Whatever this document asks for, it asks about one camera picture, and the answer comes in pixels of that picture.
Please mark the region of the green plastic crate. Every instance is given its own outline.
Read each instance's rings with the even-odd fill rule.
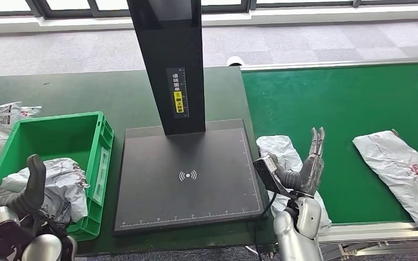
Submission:
[[[21,120],[14,125],[0,155],[0,184],[9,174],[26,167],[26,159],[72,158],[85,171],[88,216],[68,228],[77,240],[96,238],[102,222],[103,202],[114,132],[102,112]]]

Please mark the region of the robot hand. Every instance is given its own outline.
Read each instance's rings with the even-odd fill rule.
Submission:
[[[24,191],[0,187],[0,257],[16,249],[14,260],[74,260],[77,244],[67,235],[67,224],[56,223],[41,209],[46,167],[36,154],[28,157],[27,166],[30,175]]]
[[[316,235],[321,219],[321,206],[313,198],[321,181],[324,129],[312,129],[309,156],[300,172],[285,171],[275,155],[254,162],[266,188],[290,198],[287,208],[278,213],[273,227],[281,260],[323,260]]]

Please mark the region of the label sticker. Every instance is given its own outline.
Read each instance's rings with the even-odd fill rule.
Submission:
[[[169,81],[169,90],[173,104],[175,118],[188,118],[190,111],[188,109],[187,81],[185,68],[167,68]]]

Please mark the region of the black scanning platform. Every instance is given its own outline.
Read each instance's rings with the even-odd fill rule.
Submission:
[[[206,132],[126,130],[114,233],[254,218],[263,211],[242,120]]]

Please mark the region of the qr code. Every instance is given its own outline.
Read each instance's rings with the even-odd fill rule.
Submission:
[[[6,105],[0,107],[0,113],[10,113],[12,110],[12,105]]]
[[[10,124],[10,115],[0,116],[0,124]]]

